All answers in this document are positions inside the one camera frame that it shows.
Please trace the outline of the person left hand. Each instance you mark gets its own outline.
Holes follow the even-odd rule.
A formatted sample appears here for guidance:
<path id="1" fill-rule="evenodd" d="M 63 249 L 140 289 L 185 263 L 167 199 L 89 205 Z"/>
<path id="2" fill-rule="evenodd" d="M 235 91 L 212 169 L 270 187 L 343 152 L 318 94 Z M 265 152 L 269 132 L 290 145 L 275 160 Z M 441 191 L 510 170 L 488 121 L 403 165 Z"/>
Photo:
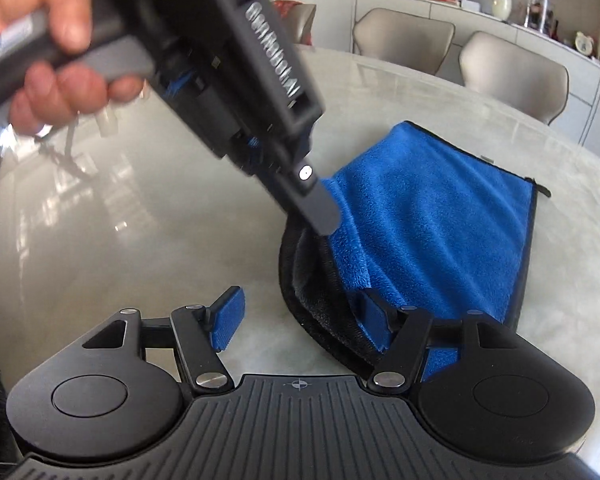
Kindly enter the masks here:
<path id="1" fill-rule="evenodd" d="M 34 136 L 137 98 L 136 73 L 104 76 L 85 56 L 122 35 L 106 0 L 0 0 L 0 130 Z"/>

